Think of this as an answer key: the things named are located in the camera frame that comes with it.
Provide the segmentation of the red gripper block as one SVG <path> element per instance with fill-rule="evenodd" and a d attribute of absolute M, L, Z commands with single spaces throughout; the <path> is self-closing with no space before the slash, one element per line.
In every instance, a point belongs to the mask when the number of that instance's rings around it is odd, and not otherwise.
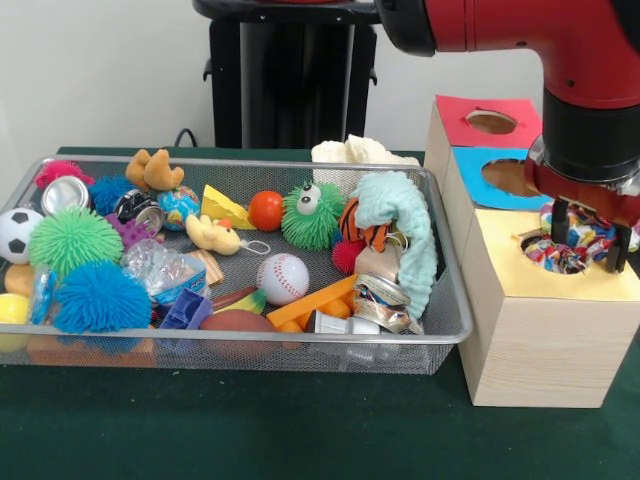
<path fill-rule="evenodd" d="M 616 236 L 608 250 L 605 268 L 609 273 L 624 271 L 631 240 L 630 227 L 639 222 L 638 196 L 619 194 L 605 186 L 570 180 L 530 159 L 525 161 L 524 176 L 530 189 L 555 199 L 551 217 L 551 238 L 554 243 L 568 244 L 568 206 L 569 203 L 578 204 L 614 224 Z"/>

